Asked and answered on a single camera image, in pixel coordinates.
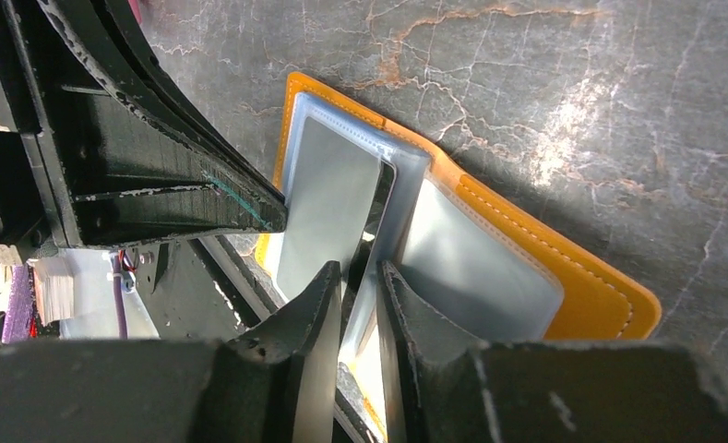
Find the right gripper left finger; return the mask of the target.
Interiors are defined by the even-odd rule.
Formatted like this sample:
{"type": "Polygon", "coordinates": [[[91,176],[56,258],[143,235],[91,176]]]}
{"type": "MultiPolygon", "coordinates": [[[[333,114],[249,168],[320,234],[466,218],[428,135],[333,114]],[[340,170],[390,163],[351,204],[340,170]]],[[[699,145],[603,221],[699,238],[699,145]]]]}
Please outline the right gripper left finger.
{"type": "Polygon", "coordinates": [[[0,351],[0,442],[328,442],[340,265],[222,341],[51,341],[0,351]]]}

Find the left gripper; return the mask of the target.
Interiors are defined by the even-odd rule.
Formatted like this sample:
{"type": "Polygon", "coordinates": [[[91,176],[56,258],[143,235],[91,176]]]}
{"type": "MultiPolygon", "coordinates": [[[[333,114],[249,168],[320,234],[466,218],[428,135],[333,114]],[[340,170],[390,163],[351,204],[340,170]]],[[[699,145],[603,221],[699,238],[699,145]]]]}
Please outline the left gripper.
{"type": "Polygon", "coordinates": [[[162,69],[126,1],[0,1],[0,245],[286,226],[282,193],[162,69]]]}

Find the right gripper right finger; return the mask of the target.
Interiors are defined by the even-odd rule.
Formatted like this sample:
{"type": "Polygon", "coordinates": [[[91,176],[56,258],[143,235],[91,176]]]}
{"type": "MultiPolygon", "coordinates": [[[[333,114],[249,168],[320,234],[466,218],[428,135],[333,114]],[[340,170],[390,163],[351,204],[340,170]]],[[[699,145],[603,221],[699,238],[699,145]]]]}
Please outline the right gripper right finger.
{"type": "Polygon", "coordinates": [[[654,341],[478,339],[377,266],[391,442],[728,442],[709,362],[654,341]]]}

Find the yellow leather card holder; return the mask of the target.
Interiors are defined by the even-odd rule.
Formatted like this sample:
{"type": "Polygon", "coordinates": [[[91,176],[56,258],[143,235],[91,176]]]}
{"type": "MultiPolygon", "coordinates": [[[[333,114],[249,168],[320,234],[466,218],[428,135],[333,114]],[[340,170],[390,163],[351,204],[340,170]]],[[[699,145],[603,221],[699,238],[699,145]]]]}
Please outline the yellow leather card holder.
{"type": "MultiPolygon", "coordinates": [[[[377,266],[392,263],[429,305],[483,341],[639,340],[656,297],[464,172],[438,146],[302,73],[289,75],[275,184],[289,218],[257,259],[293,299],[327,261],[345,265],[352,235],[340,197],[367,162],[395,179],[374,256],[375,323],[360,354],[380,358],[377,266]]],[[[373,365],[352,363],[372,388],[373,365]]]]}

